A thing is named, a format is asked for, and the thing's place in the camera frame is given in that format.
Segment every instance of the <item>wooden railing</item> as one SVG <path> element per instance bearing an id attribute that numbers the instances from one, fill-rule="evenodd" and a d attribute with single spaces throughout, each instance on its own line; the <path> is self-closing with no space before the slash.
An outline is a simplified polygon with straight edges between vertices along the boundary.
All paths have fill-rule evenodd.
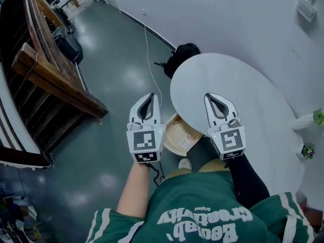
<path id="1" fill-rule="evenodd" d="M 102 118 L 108 111 L 84 90 L 76 66 L 59 51 L 45 16 L 54 26 L 64 26 L 45 0 L 5 0 L 0 48 L 16 108 L 47 154 L 85 117 Z"/>

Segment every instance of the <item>beige pants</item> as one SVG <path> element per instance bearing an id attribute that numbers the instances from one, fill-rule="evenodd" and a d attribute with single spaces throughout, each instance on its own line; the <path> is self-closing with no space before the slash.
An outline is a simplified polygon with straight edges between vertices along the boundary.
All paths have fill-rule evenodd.
<path id="1" fill-rule="evenodd" d="M 198 172 L 214 172 L 214 171 L 229 171 L 228 168 L 225 168 L 225 163 L 220 159 L 213 159 L 212 161 L 205 164 Z M 172 171 L 167 177 L 163 180 L 167 180 L 171 177 L 181 176 L 185 174 L 191 174 L 192 171 L 190 169 L 177 169 Z"/>

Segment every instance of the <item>bare forearm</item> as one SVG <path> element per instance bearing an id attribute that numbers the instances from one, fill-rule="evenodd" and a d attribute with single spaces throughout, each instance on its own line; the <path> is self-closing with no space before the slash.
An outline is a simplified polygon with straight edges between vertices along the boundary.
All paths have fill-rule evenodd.
<path id="1" fill-rule="evenodd" d="M 134 163 L 128 176 L 117 211 L 131 217 L 144 219 L 148 206 L 149 167 Z"/>

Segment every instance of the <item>green plant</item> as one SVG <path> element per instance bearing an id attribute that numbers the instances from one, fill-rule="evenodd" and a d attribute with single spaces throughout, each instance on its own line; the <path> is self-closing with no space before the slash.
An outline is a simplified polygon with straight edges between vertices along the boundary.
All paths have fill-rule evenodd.
<path id="1" fill-rule="evenodd" d="M 322 108 L 314 111 L 313 119 L 318 126 L 324 127 L 324 113 L 322 111 Z"/>
<path id="2" fill-rule="evenodd" d="M 315 145 L 312 143 L 306 143 L 303 147 L 302 154 L 306 159 L 312 159 L 315 154 Z"/>

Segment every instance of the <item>striped sleeve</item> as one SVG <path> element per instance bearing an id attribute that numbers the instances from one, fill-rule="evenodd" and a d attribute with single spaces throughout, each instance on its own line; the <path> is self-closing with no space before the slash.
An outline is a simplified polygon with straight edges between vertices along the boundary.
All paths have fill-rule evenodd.
<path id="1" fill-rule="evenodd" d="M 313 228 L 290 192 L 271 196 L 254 205 L 250 211 L 282 242 L 314 241 Z"/>
<path id="2" fill-rule="evenodd" d="M 143 223 L 112 209 L 96 211 L 86 243 L 129 243 Z"/>

